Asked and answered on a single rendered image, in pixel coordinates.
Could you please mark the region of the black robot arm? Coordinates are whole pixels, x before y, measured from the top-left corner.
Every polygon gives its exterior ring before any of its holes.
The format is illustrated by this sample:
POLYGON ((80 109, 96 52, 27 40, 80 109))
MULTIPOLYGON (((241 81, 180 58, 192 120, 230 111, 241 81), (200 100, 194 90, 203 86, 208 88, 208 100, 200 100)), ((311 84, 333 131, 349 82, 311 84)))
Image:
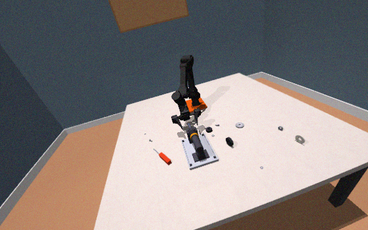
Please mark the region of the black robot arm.
POLYGON ((192 106, 200 105, 200 93, 194 84, 193 64, 193 56, 183 56, 180 59, 180 87, 171 96, 172 100, 178 104, 178 107, 186 104, 185 98, 192 99, 192 106))

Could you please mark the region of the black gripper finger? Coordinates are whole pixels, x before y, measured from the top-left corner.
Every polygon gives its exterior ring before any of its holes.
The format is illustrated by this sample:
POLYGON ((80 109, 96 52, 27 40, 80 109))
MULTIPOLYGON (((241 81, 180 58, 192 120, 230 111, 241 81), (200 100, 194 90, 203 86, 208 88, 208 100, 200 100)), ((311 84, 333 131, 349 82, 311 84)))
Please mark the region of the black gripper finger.
POLYGON ((182 127, 182 124, 180 123, 179 118, 174 119, 174 122, 175 122, 175 124, 178 124, 182 128, 182 130, 183 130, 183 127, 182 127))
POLYGON ((199 112, 196 112, 195 113, 195 119, 196 119, 197 126, 198 126, 198 117, 200 117, 200 113, 199 112))

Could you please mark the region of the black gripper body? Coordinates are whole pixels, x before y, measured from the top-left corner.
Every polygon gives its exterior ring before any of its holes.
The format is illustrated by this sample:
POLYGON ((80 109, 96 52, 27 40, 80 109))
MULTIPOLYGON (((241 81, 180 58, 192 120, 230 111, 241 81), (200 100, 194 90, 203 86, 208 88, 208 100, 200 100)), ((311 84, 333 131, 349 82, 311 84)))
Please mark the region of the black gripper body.
POLYGON ((180 110, 181 116, 177 116, 177 115, 171 116, 173 124, 175 124, 174 119, 177 119, 177 118, 182 119, 185 117, 189 117, 189 116, 195 115, 196 112, 199 112, 201 115, 200 108, 194 109, 194 111, 190 113, 187 104, 180 105, 179 110, 180 110))

